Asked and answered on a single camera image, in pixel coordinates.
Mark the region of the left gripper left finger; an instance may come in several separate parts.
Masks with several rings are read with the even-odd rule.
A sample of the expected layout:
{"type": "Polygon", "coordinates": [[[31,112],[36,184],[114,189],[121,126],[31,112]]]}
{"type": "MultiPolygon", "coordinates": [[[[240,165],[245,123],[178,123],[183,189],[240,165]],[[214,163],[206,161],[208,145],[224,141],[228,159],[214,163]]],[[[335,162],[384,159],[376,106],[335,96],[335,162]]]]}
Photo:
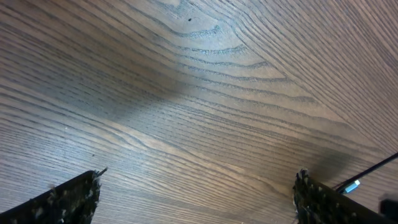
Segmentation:
{"type": "Polygon", "coordinates": [[[8,224],[90,224],[100,200],[100,177],[89,170],[1,213],[8,224]]]}

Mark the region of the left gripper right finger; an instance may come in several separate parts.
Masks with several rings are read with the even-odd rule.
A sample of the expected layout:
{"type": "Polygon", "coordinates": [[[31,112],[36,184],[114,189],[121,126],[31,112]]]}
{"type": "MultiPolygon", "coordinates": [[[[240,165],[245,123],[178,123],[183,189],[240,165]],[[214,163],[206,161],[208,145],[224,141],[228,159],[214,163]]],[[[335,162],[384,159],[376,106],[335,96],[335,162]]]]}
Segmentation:
{"type": "Polygon", "coordinates": [[[308,170],[296,174],[294,205],[298,224],[394,224],[387,215],[376,213],[311,178],[308,170]]]}

